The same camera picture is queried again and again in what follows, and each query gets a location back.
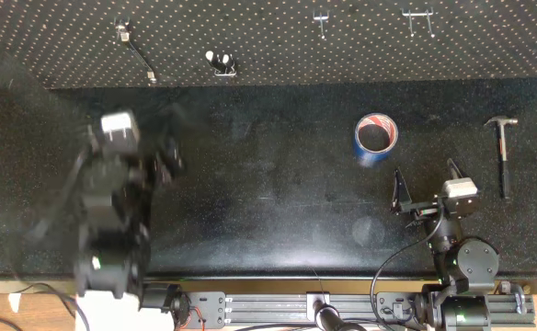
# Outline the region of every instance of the hammer handle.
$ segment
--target hammer handle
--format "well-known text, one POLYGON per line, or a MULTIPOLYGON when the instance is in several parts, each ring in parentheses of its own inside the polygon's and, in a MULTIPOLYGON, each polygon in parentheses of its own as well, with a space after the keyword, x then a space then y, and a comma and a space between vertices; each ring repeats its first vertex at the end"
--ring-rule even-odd
POLYGON ((509 185, 508 161, 501 161, 501 196, 503 199, 509 199, 511 187, 509 185))

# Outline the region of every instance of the speckled black surface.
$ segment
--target speckled black surface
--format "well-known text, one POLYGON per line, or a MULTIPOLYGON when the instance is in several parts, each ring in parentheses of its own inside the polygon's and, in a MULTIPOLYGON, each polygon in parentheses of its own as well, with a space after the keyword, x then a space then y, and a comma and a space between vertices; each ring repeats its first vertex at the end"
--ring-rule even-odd
MULTIPOLYGON (((146 134, 170 123, 188 172, 157 191, 152 276, 370 277, 394 251, 421 238, 388 212, 401 166, 414 200, 448 179, 452 157, 482 193, 463 222, 501 253, 500 275, 537 277, 537 80, 329 86, 87 89, 49 94, 37 107, 0 95, 0 274, 72 270, 74 224, 41 245, 20 244, 41 203, 62 184, 85 121, 134 108, 146 134), (54 100, 58 108, 45 108, 54 100), (353 126, 369 112, 392 117, 399 141, 375 168, 357 165, 353 126), (513 202, 499 198, 494 115, 507 128, 513 202)), ((419 247, 385 275, 432 278, 419 247)))

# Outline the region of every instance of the blue painter's tape roll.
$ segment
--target blue painter's tape roll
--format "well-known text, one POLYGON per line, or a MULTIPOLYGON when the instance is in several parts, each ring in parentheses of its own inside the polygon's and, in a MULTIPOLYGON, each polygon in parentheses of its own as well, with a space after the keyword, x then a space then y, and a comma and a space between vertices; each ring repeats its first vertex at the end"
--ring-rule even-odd
POLYGON ((373 166, 377 161, 383 160, 397 143, 397 125, 387 115, 372 113, 359 120, 354 129, 354 152, 361 166, 373 166), (389 145, 380 151, 372 151, 360 143, 359 131, 367 125, 376 125, 383 128, 389 136, 389 145))

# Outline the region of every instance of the hammer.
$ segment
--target hammer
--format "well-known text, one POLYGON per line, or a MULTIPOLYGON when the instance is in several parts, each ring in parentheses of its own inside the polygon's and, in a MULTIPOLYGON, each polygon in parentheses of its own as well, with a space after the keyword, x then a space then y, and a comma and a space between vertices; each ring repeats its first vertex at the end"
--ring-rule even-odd
POLYGON ((504 127, 508 124, 518 124, 518 119, 509 119, 505 116, 495 116, 491 120, 488 120, 487 124, 495 122, 499 127, 499 154, 501 155, 501 165, 499 168, 501 176, 501 197, 503 199, 509 199, 510 185, 509 185, 509 171, 508 171, 508 154, 506 152, 506 133, 504 127))

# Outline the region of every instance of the wooden surface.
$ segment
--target wooden surface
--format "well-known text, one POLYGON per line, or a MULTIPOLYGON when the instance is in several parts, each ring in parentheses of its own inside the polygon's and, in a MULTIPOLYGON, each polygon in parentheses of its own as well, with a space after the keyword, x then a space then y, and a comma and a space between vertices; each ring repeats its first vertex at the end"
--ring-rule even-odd
MULTIPOLYGON (((537 295, 534 296, 536 307, 536 328, 512 328, 512 331, 537 331, 537 295)), ((13 313, 7 294, 0 294, 0 317, 15 323, 23 331, 73 330, 74 319, 66 312, 62 303, 50 294, 23 294, 19 303, 19 312, 13 313)), ((236 330, 238 327, 225 328, 236 330)), ((0 331, 11 330, 0 324, 0 331)), ((494 328, 505 331, 507 328, 494 328)))

